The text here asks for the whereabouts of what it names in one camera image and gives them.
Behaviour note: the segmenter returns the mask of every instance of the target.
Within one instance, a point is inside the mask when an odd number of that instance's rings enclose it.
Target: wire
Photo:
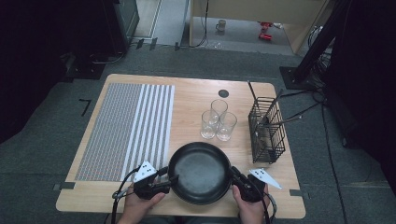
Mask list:
[[[116,191],[117,194],[119,194],[119,193],[122,191],[122,188],[123,188],[125,182],[128,180],[128,178],[129,178],[133,173],[137,172],[139,169],[140,169],[140,166],[138,166],[137,168],[134,168],[131,172],[129,172],[128,175],[126,175],[126,176],[124,177],[124,179],[122,180],[122,182],[121,182],[121,184],[120,184],[119,190]],[[112,209],[112,212],[111,212],[111,224],[115,224],[115,223],[116,223],[116,213],[117,213],[117,207],[118,207],[118,205],[119,205],[120,198],[117,198],[117,197],[116,197],[116,198],[114,199],[113,209]]]
[[[363,182],[367,182],[369,180],[369,178],[370,178],[370,176],[372,174],[372,171],[373,171],[373,162],[370,161],[370,171],[369,171],[369,174],[367,175],[367,177],[364,179]]]
[[[321,99],[321,100],[318,100],[318,99],[315,97],[315,93],[318,93],[318,94],[322,97],[322,99]],[[317,102],[317,103],[326,104],[326,96],[324,95],[323,91],[313,92],[313,93],[312,93],[312,99],[314,99],[314,101]]]
[[[290,96],[295,96],[295,95],[299,95],[299,94],[302,94],[302,93],[310,93],[310,92],[312,92],[312,91],[297,91],[297,92],[294,92],[294,93],[282,94],[280,97],[281,98],[285,98],[285,97],[290,97]]]
[[[262,206],[264,207],[265,223],[266,223],[266,224],[270,224],[271,221],[270,221],[270,218],[269,218],[269,215],[268,215],[268,208],[267,208],[267,205],[265,204],[265,200],[264,200],[264,196],[262,195],[262,192],[259,190],[259,188],[257,188],[257,186],[256,186],[251,180],[248,179],[247,181],[248,181],[249,184],[250,184],[251,186],[253,186],[254,189],[259,193],[260,198],[262,199]]]
[[[116,62],[118,62],[123,56],[124,56],[124,54],[122,53],[121,56],[120,56],[118,59],[114,60],[114,61],[110,61],[110,62],[92,62],[92,63],[99,63],[99,64],[116,63]]]
[[[270,199],[270,202],[273,205],[273,215],[270,217],[270,221],[273,222],[276,217],[277,205],[276,205],[274,197],[271,194],[267,194],[265,192],[264,192],[264,194]]]
[[[325,119],[325,117],[324,117],[324,105],[322,105],[322,107],[321,107],[321,114],[322,114],[322,119],[323,119],[324,131],[325,131],[325,133],[326,133],[327,151],[328,151],[328,153],[329,153],[330,164],[331,164],[331,166],[332,166],[332,175],[334,176],[335,185],[337,186],[338,197],[340,198],[341,208],[342,208],[342,210],[343,210],[344,223],[347,224],[347,214],[346,214],[346,209],[345,209],[345,206],[344,206],[343,196],[342,196],[342,194],[341,194],[340,183],[339,183],[339,181],[338,181],[337,173],[335,172],[334,163],[333,163],[333,161],[332,161],[332,151],[331,151],[331,149],[330,149],[329,132],[328,132],[328,130],[327,130],[326,119]]]
[[[103,224],[107,223],[107,219],[108,219],[109,216],[110,216],[110,214],[108,213],[107,216],[105,217],[105,221],[103,222]]]
[[[198,48],[198,47],[202,46],[207,40],[207,11],[208,10],[209,10],[209,0],[206,0],[205,26],[204,26],[205,34],[204,34],[204,37],[202,38],[201,42],[198,45],[192,46],[190,48]]]
[[[314,29],[311,31],[308,37],[308,47],[312,47],[312,39],[314,38],[314,35],[318,35],[320,31],[322,30],[322,26],[315,26]]]
[[[121,198],[123,198],[123,197],[126,197],[126,196],[128,196],[128,195],[131,195],[131,194],[134,194],[134,192],[132,192],[132,193],[129,193],[129,194],[122,195],[122,197],[121,197]]]
[[[306,111],[308,111],[308,110],[310,110],[310,109],[312,109],[312,108],[314,108],[315,106],[320,105],[320,104],[321,104],[321,102],[317,102],[317,103],[315,103],[314,105],[309,106],[307,109],[302,110],[302,111],[300,111],[300,112],[294,114],[293,116],[290,116],[288,119],[292,119],[292,118],[295,118],[295,117],[297,117],[297,116],[301,116],[301,115],[302,115],[303,113],[305,113]]]

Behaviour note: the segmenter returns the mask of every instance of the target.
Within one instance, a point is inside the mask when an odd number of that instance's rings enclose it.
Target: gray carpet floor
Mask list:
[[[55,208],[62,183],[78,149],[100,90],[110,74],[250,80],[285,89],[279,66],[302,58],[214,49],[132,46],[100,80],[58,83],[25,128],[0,145],[0,223],[103,223],[106,214],[66,213]],[[87,113],[79,99],[92,100]],[[315,103],[311,94],[279,101],[287,118]],[[276,223],[396,223],[396,199],[379,164],[360,149],[346,149],[332,111],[320,105],[286,124],[290,150],[303,192],[306,216]]]

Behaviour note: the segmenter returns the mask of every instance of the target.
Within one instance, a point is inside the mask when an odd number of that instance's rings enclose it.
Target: wooden table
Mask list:
[[[56,207],[65,212],[94,212],[110,213],[113,199],[111,195],[120,186],[120,182],[106,181],[76,181],[75,177],[84,150],[92,133],[92,128],[98,116],[101,105],[106,96],[109,83],[161,84],[174,85],[174,108],[168,160],[174,152],[190,142],[207,142],[221,148],[228,156],[231,165],[237,167],[247,175],[249,169],[264,167],[283,189],[269,187],[269,192],[277,203],[279,218],[303,218],[305,208],[301,196],[290,196],[290,190],[299,190],[299,183],[295,173],[293,160],[287,137],[286,151],[273,164],[252,163],[251,146],[248,131],[248,113],[253,105],[253,97],[246,82],[221,81],[209,79],[192,79],[178,77],[146,77],[132,75],[110,75],[102,89],[91,120],[83,135],[77,155],[70,168],[65,182],[75,182],[73,189],[62,189]],[[274,86],[269,83],[251,83],[256,95],[275,97]],[[238,123],[233,130],[232,138],[222,142],[216,137],[206,140],[200,135],[201,115],[210,108],[210,103],[219,99],[219,91],[226,90],[230,95],[224,100],[228,103],[229,111],[235,113]],[[123,211],[123,201],[119,203],[118,212]],[[237,206],[232,191],[219,201],[208,205],[193,205],[179,199],[171,192],[157,204],[150,213],[152,215],[175,216],[207,216],[207,217],[235,217]]]
[[[191,0],[190,46],[193,45],[193,18],[205,17],[206,1]],[[321,20],[327,20],[329,15],[323,12],[329,2],[330,0],[216,0],[209,1],[207,17],[283,23],[291,49],[298,53],[313,27]]]

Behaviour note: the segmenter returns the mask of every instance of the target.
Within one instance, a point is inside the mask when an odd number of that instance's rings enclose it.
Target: black cable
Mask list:
[[[314,82],[312,84],[318,89],[322,89],[323,86],[325,85],[325,83],[322,80],[320,80],[318,76],[312,76],[312,81]]]
[[[144,43],[142,44],[142,48],[146,46],[151,46],[151,44]],[[175,45],[168,45],[168,44],[157,44],[155,49],[162,49],[162,48],[174,48]],[[178,46],[180,49],[192,49],[193,47],[190,46]]]
[[[264,217],[265,217],[265,223],[266,224],[271,224],[270,221],[270,216],[268,215],[268,208],[267,205],[265,204],[265,200],[264,200],[264,196],[262,195],[262,192],[259,190],[259,188],[257,188],[257,186],[255,184],[253,184],[253,182],[251,182],[249,179],[247,180],[251,186],[254,187],[254,189],[259,193],[260,198],[262,199],[262,206],[264,206]]]
[[[110,214],[107,214],[105,221],[103,222],[103,224],[106,224],[108,217],[110,216]]]
[[[122,197],[121,197],[121,198],[123,198],[123,197],[126,197],[126,196],[128,196],[128,195],[131,195],[131,194],[134,194],[134,192],[132,192],[132,193],[129,193],[129,194],[124,194],[124,195],[122,195]]]
[[[270,217],[270,222],[273,223],[274,219],[275,219],[275,216],[276,216],[277,205],[276,205],[274,197],[271,194],[267,194],[265,192],[264,192],[264,194],[265,194],[265,196],[267,196],[270,199],[270,202],[273,205],[273,214]]]
[[[122,53],[121,56],[120,56],[118,59],[116,59],[116,60],[109,61],[109,62],[92,62],[92,63],[97,63],[97,64],[110,64],[110,63],[116,63],[116,62],[118,62],[123,56],[124,56],[124,54]]]
[[[315,26],[314,29],[308,36],[308,47],[311,48],[314,35],[318,35],[322,30],[322,26]],[[315,82],[316,87],[321,87],[324,83],[321,81],[321,77],[325,74],[327,68],[330,65],[330,56],[331,54],[323,51],[322,54],[319,55],[318,59],[313,62],[313,66],[311,68],[312,78]]]
[[[119,190],[117,190],[115,192],[115,194],[116,193],[117,194],[121,193],[122,188],[123,188],[125,182],[128,180],[129,176],[131,176],[133,173],[137,172],[139,169],[140,169],[140,166],[135,168],[135,169],[133,169],[127,176],[124,177],[124,179],[122,180],[122,182],[120,184]],[[116,224],[117,207],[119,206],[120,198],[122,198],[122,197],[119,197],[119,198],[115,197],[115,199],[114,199],[113,209],[111,211],[111,224]]]
[[[297,92],[294,92],[294,93],[282,94],[282,95],[280,96],[280,98],[295,96],[295,95],[299,95],[299,94],[302,94],[302,93],[309,93],[309,92],[312,92],[312,91],[297,91]]]
[[[346,209],[345,209],[345,206],[344,206],[343,196],[342,196],[342,194],[341,194],[340,183],[339,183],[339,181],[338,181],[337,173],[335,172],[334,164],[333,164],[333,162],[332,162],[332,152],[331,152],[331,149],[330,149],[329,133],[328,133],[328,130],[327,130],[326,119],[324,118],[324,105],[322,105],[322,107],[321,107],[321,112],[322,112],[322,119],[323,119],[324,131],[325,131],[325,133],[326,133],[327,151],[328,151],[328,153],[329,153],[330,164],[331,164],[331,166],[332,166],[332,175],[334,176],[335,185],[337,186],[338,197],[339,197],[339,199],[340,199],[341,208],[342,208],[342,210],[343,210],[344,223],[347,224],[347,214],[346,214]]]
[[[315,97],[315,93],[318,93],[322,97],[322,99],[318,100]],[[317,103],[326,104],[326,96],[324,95],[324,92],[321,89],[318,89],[317,92],[312,92],[312,99],[314,99],[314,101],[317,102]]]
[[[370,171],[369,171],[369,174],[367,175],[367,177],[364,179],[363,182],[367,182],[369,180],[372,171],[373,171],[373,162],[370,161]]]
[[[301,115],[302,115],[303,113],[305,113],[306,111],[308,111],[308,110],[310,110],[310,109],[312,109],[312,108],[314,108],[315,106],[320,105],[320,104],[322,104],[322,102],[317,102],[317,103],[315,103],[314,105],[309,106],[307,109],[302,110],[302,111],[300,111],[300,112],[294,114],[293,116],[290,116],[288,119],[293,119],[293,118],[295,118],[295,117],[297,117],[297,116],[301,116]]]
[[[203,45],[204,43],[205,43],[205,41],[206,41],[206,39],[207,39],[207,11],[209,10],[209,0],[206,0],[206,11],[205,11],[205,27],[204,27],[204,29],[205,29],[205,34],[204,34],[204,37],[202,38],[202,40],[201,40],[201,42],[198,44],[198,45],[196,45],[196,46],[191,46],[190,48],[198,48],[198,47],[200,47],[201,45]]]

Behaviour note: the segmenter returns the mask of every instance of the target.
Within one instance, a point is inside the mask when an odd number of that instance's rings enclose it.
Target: black tape mark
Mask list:
[[[151,40],[151,44],[149,46],[149,50],[154,50],[155,49],[155,45],[157,44],[157,39],[158,39],[158,37],[155,37],[154,39]]]
[[[84,100],[84,99],[79,99],[81,102],[88,102],[87,105],[85,106],[84,111],[82,112],[81,116],[84,117],[85,113],[87,113],[88,107],[90,107],[91,100]]]
[[[175,51],[178,51],[178,50],[180,50],[180,46],[178,45],[178,42],[176,42],[176,44],[175,44]]]
[[[137,42],[136,49],[141,49],[144,42],[145,42],[145,39],[140,39],[139,42]]]
[[[303,194],[299,189],[290,189],[290,196],[300,196],[303,197]]]
[[[62,184],[55,184],[52,190],[62,190],[62,189],[74,189],[76,182],[64,182]]]

